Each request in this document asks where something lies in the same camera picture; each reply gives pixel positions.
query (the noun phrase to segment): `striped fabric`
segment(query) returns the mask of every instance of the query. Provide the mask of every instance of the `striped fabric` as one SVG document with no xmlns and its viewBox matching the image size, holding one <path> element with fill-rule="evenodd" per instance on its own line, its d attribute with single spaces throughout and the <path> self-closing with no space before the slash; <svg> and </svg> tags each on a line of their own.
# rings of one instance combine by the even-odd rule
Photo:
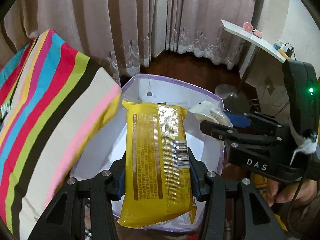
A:
<svg viewBox="0 0 320 240">
<path fill-rule="evenodd" d="M 27 239 L 85 144 L 116 113 L 121 89 L 54 30 L 4 70 L 0 102 L 12 97 L 12 109 L 0 132 L 0 216 Z"/>
</svg>

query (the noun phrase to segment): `pink curtain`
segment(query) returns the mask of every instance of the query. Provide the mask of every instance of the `pink curtain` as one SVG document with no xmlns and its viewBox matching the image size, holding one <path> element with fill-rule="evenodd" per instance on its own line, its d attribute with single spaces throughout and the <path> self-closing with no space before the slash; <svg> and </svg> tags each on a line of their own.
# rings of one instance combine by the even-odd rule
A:
<svg viewBox="0 0 320 240">
<path fill-rule="evenodd" d="M 53 28 L 120 83 L 148 66 L 155 0 L 17 0 L 0 32 L 4 66 L 29 39 Z"/>
<path fill-rule="evenodd" d="M 222 28 L 221 19 L 243 26 L 252 20 L 255 0 L 168 0 L 166 49 L 193 52 L 232 69 L 243 40 Z"/>
</svg>

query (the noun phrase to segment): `wooden floor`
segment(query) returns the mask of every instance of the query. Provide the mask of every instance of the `wooden floor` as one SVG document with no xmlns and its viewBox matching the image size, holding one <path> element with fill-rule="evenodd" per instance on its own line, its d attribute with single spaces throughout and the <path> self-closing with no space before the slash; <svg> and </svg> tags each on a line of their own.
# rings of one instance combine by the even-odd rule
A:
<svg viewBox="0 0 320 240">
<path fill-rule="evenodd" d="M 215 65 L 211 60 L 198 58 L 193 53 L 178 54 L 166 51 L 152 59 L 149 67 L 141 67 L 141 73 L 179 79 L 213 93 L 217 85 L 237 86 L 240 82 L 237 66 L 228 70 L 226 65 Z M 248 99 L 258 98 L 256 89 L 251 85 L 244 86 L 244 93 Z"/>
</svg>

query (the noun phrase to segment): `yellow plastic snack bag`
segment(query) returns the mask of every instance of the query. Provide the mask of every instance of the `yellow plastic snack bag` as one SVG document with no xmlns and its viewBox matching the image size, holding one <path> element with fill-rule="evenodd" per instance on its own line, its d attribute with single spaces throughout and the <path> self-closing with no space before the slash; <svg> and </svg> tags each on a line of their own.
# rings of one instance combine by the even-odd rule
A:
<svg viewBox="0 0 320 240">
<path fill-rule="evenodd" d="M 119 224 L 140 228 L 174 219 L 196 206 L 180 106 L 123 101 L 127 112 L 125 196 Z"/>
</svg>

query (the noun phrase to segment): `barcode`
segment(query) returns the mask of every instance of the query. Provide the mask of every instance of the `barcode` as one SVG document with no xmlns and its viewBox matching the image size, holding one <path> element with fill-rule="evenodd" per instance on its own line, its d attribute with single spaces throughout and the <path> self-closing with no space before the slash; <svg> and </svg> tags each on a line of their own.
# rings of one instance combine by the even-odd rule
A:
<svg viewBox="0 0 320 240">
<path fill-rule="evenodd" d="M 190 169 L 188 148 L 186 141 L 172 142 L 172 153 L 178 169 Z"/>
</svg>

